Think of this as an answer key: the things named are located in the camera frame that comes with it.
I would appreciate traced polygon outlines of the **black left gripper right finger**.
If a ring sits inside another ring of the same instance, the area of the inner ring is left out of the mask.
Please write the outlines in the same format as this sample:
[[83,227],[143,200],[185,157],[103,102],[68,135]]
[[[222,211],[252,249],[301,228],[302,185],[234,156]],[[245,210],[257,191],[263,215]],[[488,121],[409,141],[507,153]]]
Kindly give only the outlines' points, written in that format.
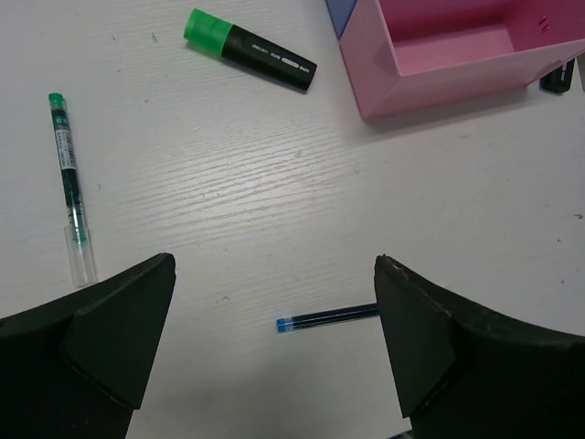
[[378,311],[414,438],[581,438],[584,339],[503,315],[381,255]]

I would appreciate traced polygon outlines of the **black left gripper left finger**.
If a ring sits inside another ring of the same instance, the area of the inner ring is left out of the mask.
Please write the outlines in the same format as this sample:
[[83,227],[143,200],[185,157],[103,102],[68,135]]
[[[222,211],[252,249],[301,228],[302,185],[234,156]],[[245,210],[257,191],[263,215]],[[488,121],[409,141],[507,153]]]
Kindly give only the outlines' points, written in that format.
[[142,406],[176,284],[159,253],[1,320],[4,438],[124,438]]

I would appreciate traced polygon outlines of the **green gel pen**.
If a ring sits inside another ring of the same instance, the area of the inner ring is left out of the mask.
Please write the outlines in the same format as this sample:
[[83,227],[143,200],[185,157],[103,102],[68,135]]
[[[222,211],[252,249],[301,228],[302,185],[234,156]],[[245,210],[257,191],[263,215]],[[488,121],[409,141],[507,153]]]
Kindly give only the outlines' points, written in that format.
[[78,167],[74,152],[66,100],[62,94],[48,95],[54,137],[57,147],[68,224],[64,232],[69,267],[75,287],[83,288],[97,282],[90,234],[83,208]]

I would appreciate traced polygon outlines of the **green cap black highlighter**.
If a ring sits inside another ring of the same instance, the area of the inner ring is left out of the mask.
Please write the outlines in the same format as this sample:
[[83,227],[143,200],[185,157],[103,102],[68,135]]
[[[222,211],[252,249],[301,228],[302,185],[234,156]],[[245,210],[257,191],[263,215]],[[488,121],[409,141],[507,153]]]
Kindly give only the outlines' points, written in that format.
[[197,8],[186,22],[184,39],[209,55],[300,92],[309,90],[317,70],[309,59]]

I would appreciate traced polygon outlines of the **blue ink pen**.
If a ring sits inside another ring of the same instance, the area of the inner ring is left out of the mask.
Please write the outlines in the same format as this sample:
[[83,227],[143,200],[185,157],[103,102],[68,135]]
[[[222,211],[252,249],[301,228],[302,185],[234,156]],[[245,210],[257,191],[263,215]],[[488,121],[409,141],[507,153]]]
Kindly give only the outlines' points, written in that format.
[[294,330],[321,327],[376,316],[378,316],[378,305],[376,303],[355,305],[311,314],[282,317],[276,320],[276,328],[282,334]]

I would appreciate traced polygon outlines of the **purple cap black highlighter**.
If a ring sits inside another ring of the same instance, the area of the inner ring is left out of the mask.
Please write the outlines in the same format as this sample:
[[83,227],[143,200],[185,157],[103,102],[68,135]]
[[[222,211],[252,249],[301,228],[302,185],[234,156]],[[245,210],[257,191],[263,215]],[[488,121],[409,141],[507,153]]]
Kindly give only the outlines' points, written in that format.
[[544,76],[539,81],[539,88],[542,91],[557,95],[562,95],[569,91],[571,88],[575,61],[575,59],[571,59]]

